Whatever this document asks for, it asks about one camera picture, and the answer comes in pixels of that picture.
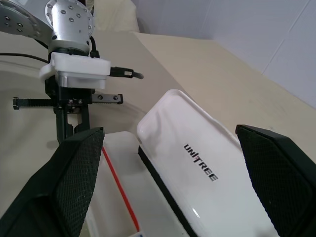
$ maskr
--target beige table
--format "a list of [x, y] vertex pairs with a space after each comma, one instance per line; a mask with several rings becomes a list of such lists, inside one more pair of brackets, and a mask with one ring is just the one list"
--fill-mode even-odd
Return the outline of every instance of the beige table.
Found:
[[[124, 32], [95, 32], [94, 37], [103, 58], [113, 66], [142, 72], [145, 78], [108, 79], [103, 92], [122, 93], [124, 104], [90, 106], [91, 126], [103, 126], [107, 133], [135, 133], [157, 100], [177, 88], [232, 133], [240, 123], [267, 128], [291, 137], [316, 161], [316, 111], [215, 42]], [[0, 38], [0, 52], [47, 57], [31, 39], [4, 33]], [[0, 57], [0, 216], [58, 146], [52, 110], [12, 108], [14, 96], [47, 97], [37, 79], [41, 66], [32, 59]]]

